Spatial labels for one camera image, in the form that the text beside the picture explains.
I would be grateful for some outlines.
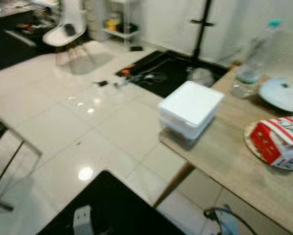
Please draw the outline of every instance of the red box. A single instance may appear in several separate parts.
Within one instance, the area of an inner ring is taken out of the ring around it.
[[[270,165],[293,161],[293,117],[260,121],[250,138]]]

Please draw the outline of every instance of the table leg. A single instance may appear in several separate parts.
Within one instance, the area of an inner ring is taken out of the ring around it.
[[[11,205],[3,203],[3,202],[0,202],[0,208],[3,208],[4,210],[9,212],[12,212],[14,209]]]
[[[188,175],[195,169],[193,165],[190,163],[185,163],[179,172],[174,176],[174,178],[170,181],[166,189],[159,196],[157,201],[154,203],[153,208],[157,208],[164,200],[167,198],[184,179],[187,178]]]

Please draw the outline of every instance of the floor tile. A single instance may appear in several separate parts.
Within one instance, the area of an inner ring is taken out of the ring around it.
[[[85,45],[95,61],[93,71],[83,76],[86,81],[101,81],[106,76],[110,76],[155,51],[146,47],[144,51],[131,52],[123,45],[119,46],[109,42],[89,42]],[[111,56],[108,63],[106,63],[107,54]]]
[[[215,205],[221,185],[198,169],[194,170],[177,188],[202,209]]]
[[[63,104],[88,124],[96,126],[131,99],[131,96],[120,92],[112,84],[104,87],[94,84],[66,98]]]
[[[116,177],[125,179],[138,164],[99,132],[91,130],[47,162],[32,177],[63,208],[77,196],[102,170],[110,170]],[[79,174],[89,167],[93,174],[80,180]]]
[[[160,132],[158,112],[137,101],[121,107],[97,128],[138,161],[158,143]]]
[[[93,75],[96,71],[102,70],[105,66],[110,66],[111,62],[118,57],[115,52],[103,47],[98,42],[91,41],[85,43],[84,46],[89,54],[85,53],[82,47],[76,47],[71,50],[71,64],[67,61],[61,66],[62,70],[74,75],[87,77],[90,74]]]
[[[144,90],[144,94],[137,98],[137,101],[158,110],[158,104],[163,100],[162,97]]]
[[[11,131],[6,131],[0,139],[0,175],[20,144],[21,141]]]
[[[185,160],[162,143],[158,143],[141,163],[169,182],[181,169]]]
[[[42,151],[41,164],[89,131],[90,126],[57,104],[16,129]]]
[[[52,79],[45,79],[35,84],[57,101],[61,101],[90,86],[89,82],[85,82],[81,77],[70,73],[64,74],[60,71]]]
[[[28,84],[28,80],[19,76],[13,67],[0,71],[0,97],[9,94]]]
[[[206,223],[203,211],[177,191],[157,210],[187,235],[200,235]]]
[[[121,92],[133,97],[133,98],[138,98],[141,97],[143,95],[146,94],[146,90],[144,90],[143,88],[133,84],[133,83],[129,83],[129,82],[125,82],[123,78],[121,77],[111,77],[111,80],[113,80],[114,82],[118,83],[118,90],[120,90]]]
[[[216,221],[206,220],[206,224],[201,235],[216,235],[220,232],[220,227]]]
[[[16,126],[48,109],[53,104],[55,104],[54,99],[31,83],[0,98],[0,116],[9,125]]]
[[[165,189],[167,182],[143,165],[138,165],[125,183],[142,199],[153,205]]]
[[[28,82],[44,81],[55,76],[55,54],[45,54],[13,66],[18,77]]]
[[[50,196],[30,178],[5,192],[1,200],[11,204],[14,210],[0,209],[0,232],[4,232],[0,234],[36,234],[56,215]]]
[[[30,175],[38,161],[39,156],[27,144],[23,144],[0,180],[0,197]]]
[[[14,219],[10,225],[13,235],[37,234],[58,211],[48,193],[36,182],[30,183],[32,184],[29,192],[14,212]]]

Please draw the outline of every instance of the white shelf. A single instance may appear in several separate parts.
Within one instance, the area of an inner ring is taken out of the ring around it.
[[[135,2],[135,0],[110,0],[110,2],[121,3],[124,4],[126,2]]]
[[[112,30],[109,30],[107,28],[103,28],[102,29],[104,32],[106,33],[109,33],[109,34],[112,34],[112,35],[115,35],[117,37],[121,37],[121,38],[124,38],[124,39],[128,39],[128,38],[131,38],[135,35],[137,35],[139,33],[139,31],[135,31],[135,32],[132,32],[130,34],[124,34],[124,33],[119,33],[117,31],[112,31]]]

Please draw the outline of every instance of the black mat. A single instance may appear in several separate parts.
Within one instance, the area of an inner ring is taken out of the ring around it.
[[[195,68],[210,70],[215,82],[228,72],[225,67],[202,60],[194,63],[189,57],[173,51],[155,51],[129,66],[131,83],[164,98],[187,81],[189,72]],[[123,76],[123,70],[117,72],[116,75]],[[146,75],[151,75],[152,78],[142,80],[134,78],[146,77]]]
[[[184,235],[107,171],[101,172],[38,235],[73,235],[73,213],[85,205],[92,207],[96,234],[112,228],[113,235]]]
[[[0,18],[0,70],[38,55],[54,52],[53,47],[42,43],[42,37],[35,40],[37,47],[30,47],[4,32],[15,28],[17,24],[31,23],[34,20],[32,11]]]

